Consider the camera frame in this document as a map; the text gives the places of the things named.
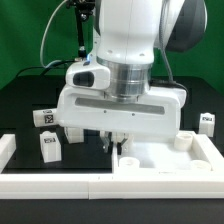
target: black label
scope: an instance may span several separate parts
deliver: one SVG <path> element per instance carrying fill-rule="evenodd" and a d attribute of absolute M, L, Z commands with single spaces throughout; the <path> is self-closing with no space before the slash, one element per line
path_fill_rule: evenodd
<path fill-rule="evenodd" d="M 203 117 L 202 120 L 203 121 L 212 121 L 212 118 L 210 118 L 210 117 Z"/>
<path fill-rule="evenodd" d="M 44 110 L 43 113 L 44 114 L 52 114 L 52 110 Z"/>
<path fill-rule="evenodd" d="M 52 123 L 54 123 L 54 116 L 53 115 L 45 115 L 44 120 L 45 120 L 45 124 L 52 124 Z"/>
<path fill-rule="evenodd" d="M 52 143 L 52 142 L 56 142 L 55 138 L 45 138 L 44 139 L 45 143 Z"/>

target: white plastic fixture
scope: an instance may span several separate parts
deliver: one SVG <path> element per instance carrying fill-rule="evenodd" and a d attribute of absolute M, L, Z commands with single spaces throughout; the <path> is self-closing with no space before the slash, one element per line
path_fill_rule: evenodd
<path fill-rule="evenodd" d="M 122 155 L 113 149 L 111 174 L 1 174 L 0 198 L 224 198 L 224 158 L 206 135 L 187 133 L 193 136 L 189 151 L 175 150 L 168 139 L 135 136 Z M 127 157 L 139 166 L 119 166 Z M 192 169 L 195 160 L 211 170 Z"/>
<path fill-rule="evenodd" d="M 0 173 L 16 150 L 15 135 L 5 134 L 0 139 Z"/>

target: white platform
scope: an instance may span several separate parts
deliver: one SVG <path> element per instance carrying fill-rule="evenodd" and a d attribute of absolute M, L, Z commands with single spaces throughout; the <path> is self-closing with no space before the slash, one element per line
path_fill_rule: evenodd
<path fill-rule="evenodd" d="M 189 152 L 176 152 L 165 141 L 134 145 L 123 156 L 137 157 L 139 168 L 119 167 L 114 148 L 112 174 L 1 174 L 0 198 L 224 198 L 224 159 L 205 135 L 194 134 Z M 194 159 L 209 162 L 212 170 L 190 170 Z"/>

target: white cube with label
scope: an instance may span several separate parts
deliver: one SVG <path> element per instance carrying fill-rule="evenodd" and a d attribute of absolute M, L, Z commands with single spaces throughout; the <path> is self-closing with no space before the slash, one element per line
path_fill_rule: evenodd
<path fill-rule="evenodd" d="M 34 110 L 33 121 L 35 127 L 57 125 L 56 112 L 57 109 Z"/>
<path fill-rule="evenodd" d="M 40 145 L 45 163 L 61 161 L 61 144 L 56 133 L 46 131 L 41 134 Z"/>
<path fill-rule="evenodd" d="M 213 137 L 215 129 L 215 115 L 204 113 L 200 116 L 198 134 L 206 134 L 208 137 Z"/>

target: black cable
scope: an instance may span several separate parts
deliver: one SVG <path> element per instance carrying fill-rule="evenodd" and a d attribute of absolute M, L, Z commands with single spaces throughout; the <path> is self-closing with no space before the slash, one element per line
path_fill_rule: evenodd
<path fill-rule="evenodd" d="M 42 66 L 33 66 L 33 67 L 23 68 L 19 72 L 17 72 L 16 78 L 18 78 L 21 73 L 28 71 L 28 70 L 32 70 L 32 69 L 43 69 L 43 67 Z"/>
<path fill-rule="evenodd" d="M 179 88 L 179 89 L 183 89 L 186 91 L 186 102 L 189 101 L 189 91 L 187 89 L 186 86 L 176 82 L 176 81 L 166 81 L 166 80 L 160 80 L 160 79 L 151 79 L 150 80 L 150 86 L 155 86 L 155 87 L 164 87 L 164 88 Z"/>
<path fill-rule="evenodd" d="M 45 68 L 43 70 L 43 72 L 41 72 L 40 76 L 44 76 L 47 72 L 49 72 L 51 69 L 55 69 L 56 67 L 60 66 L 60 65 L 66 65 L 68 63 L 73 63 L 75 62 L 74 60 L 65 60 L 65 61 L 60 61 L 60 62 L 55 62 L 54 64 L 52 64 L 50 67 Z"/>

